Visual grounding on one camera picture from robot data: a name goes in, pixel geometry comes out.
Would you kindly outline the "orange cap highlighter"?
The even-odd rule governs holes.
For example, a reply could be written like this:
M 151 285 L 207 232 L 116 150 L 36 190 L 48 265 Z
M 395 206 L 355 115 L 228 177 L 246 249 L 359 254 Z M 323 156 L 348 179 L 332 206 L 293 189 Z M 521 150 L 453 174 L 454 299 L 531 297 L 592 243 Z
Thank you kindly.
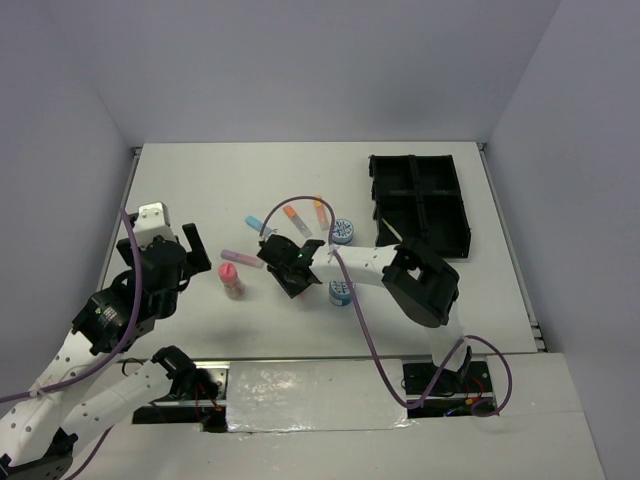
M 309 227 L 291 205 L 287 204 L 283 206 L 282 210 L 304 238 L 310 238 L 312 236 L 312 232 Z

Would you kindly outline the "yellow cap highlighter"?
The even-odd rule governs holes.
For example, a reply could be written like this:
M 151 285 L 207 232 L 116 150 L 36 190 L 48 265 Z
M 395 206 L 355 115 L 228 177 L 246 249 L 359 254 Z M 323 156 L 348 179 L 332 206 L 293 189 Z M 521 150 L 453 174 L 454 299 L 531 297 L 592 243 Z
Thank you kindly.
M 324 203 L 322 202 L 322 198 L 319 195 L 316 195 L 314 197 L 313 203 L 320 230 L 327 231 L 330 227 L 330 222 L 327 217 L 326 208 Z

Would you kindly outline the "yellow thin pen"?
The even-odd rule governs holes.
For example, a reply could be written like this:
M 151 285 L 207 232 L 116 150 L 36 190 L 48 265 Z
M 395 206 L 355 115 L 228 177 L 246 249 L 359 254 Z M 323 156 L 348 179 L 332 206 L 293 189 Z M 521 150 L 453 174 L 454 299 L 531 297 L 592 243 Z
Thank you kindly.
M 382 218 L 383 224 L 386 228 L 391 232 L 391 234 L 398 240 L 398 242 L 402 242 L 403 238 L 399 234 L 399 232 L 384 218 Z

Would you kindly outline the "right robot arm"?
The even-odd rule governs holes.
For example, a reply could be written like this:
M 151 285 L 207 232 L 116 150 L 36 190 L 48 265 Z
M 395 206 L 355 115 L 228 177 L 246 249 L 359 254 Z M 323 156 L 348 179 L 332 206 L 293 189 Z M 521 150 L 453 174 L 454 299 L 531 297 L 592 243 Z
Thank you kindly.
M 404 315 L 427 330 L 436 383 L 457 391 L 470 377 L 472 350 L 459 321 L 458 272 L 424 242 L 356 247 L 308 240 L 298 246 L 272 234 L 259 241 L 258 258 L 287 295 L 294 298 L 315 284 L 344 281 L 386 289 Z

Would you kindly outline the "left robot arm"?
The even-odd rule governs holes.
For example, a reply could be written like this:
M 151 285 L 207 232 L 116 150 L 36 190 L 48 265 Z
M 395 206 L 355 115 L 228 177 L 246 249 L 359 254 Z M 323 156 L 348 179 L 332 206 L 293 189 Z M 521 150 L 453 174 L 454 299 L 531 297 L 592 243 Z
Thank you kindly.
M 171 233 L 146 238 L 138 226 L 118 242 L 127 270 L 88 299 L 52 362 L 1 420 L 2 478 L 60 479 L 87 443 L 141 406 L 217 394 L 203 369 L 167 346 L 115 386 L 86 395 L 102 368 L 175 313 L 191 278 L 210 270 L 196 225 L 182 229 L 186 246 Z

